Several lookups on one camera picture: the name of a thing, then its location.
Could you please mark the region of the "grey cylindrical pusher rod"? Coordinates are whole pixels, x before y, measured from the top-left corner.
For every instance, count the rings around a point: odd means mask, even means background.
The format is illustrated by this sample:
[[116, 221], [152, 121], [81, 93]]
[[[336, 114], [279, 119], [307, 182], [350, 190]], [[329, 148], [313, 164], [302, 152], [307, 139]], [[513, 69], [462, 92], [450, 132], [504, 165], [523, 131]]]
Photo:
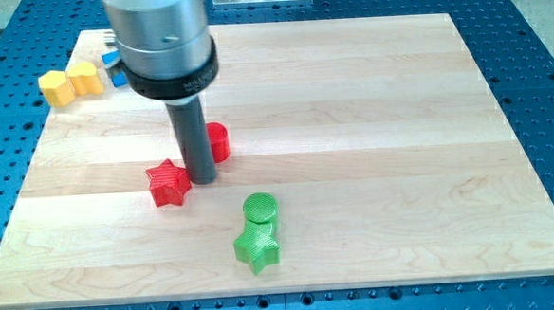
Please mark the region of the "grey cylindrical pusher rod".
[[167, 100], [165, 107], [190, 180], [197, 185], [212, 183], [217, 170], [200, 98]]

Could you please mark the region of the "black flange ring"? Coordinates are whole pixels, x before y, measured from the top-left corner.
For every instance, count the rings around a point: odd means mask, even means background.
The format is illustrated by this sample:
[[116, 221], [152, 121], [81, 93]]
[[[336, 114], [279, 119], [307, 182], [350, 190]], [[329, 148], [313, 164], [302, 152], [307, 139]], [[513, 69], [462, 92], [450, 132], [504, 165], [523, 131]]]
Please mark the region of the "black flange ring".
[[143, 97], [152, 100], [182, 100], [198, 94], [215, 79], [219, 70], [216, 43], [212, 36], [209, 58], [201, 67], [184, 77], [156, 80], [142, 77], [128, 68], [120, 59], [120, 69], [127, 78], [129, 86]]

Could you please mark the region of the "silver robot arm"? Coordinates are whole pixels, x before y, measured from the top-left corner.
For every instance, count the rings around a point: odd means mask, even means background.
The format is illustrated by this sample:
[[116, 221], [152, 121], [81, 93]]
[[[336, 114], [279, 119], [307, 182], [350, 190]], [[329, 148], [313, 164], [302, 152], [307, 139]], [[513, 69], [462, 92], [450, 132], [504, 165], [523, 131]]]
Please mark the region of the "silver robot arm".
[[200, 93], [219, 63], [204, 0], [101, 0], [132, 89], [164, 103], [190, 180], [212, 183], [216, 165]]

